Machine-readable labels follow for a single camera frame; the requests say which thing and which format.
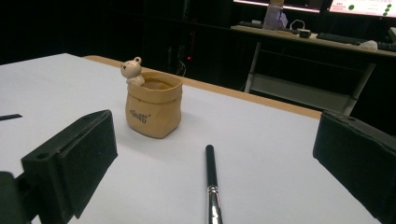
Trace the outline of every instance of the bear figurine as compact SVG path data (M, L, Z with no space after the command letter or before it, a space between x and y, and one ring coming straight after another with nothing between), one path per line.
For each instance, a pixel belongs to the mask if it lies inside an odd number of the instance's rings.
M142 72L142 67L140 64L142 63L142 59L139 57L135 57L131 61L127 61L121 65L121 73L123 77L126 77L126 83L129 85L130 83L134 83L138 86L143 85L145 83L145 79L140 74Z

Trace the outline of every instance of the computer monitor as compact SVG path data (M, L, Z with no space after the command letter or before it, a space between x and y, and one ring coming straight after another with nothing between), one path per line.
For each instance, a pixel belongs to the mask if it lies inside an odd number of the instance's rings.
M267 7L270 0L233 0L235 3ZM285 0L283 8L320 13L324 0Z
M327 10L334 13L396 18L396 4L392 4L392 1L393 0L332 0Z

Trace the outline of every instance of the white table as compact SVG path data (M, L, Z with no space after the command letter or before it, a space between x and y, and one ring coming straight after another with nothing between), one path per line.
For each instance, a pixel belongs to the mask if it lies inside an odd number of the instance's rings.
M225 223L379 223L312 156L318 119L183 86L164 139L130 129L117 67L68 54L0 66L0 170L76 119L113 113L119 156L70 223L205 223L205 146L215 147Z

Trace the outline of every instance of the pen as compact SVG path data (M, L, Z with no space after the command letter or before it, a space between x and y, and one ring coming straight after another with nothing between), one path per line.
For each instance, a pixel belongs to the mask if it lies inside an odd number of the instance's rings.
M17 119L17 118L21 118L21 115L19 115L19 114L13 114L13 115L4 115L4 116L0 116L0 120Z
M216 175L215 149L206 146L207 196L208 196L208 224L222 224L218 177Z

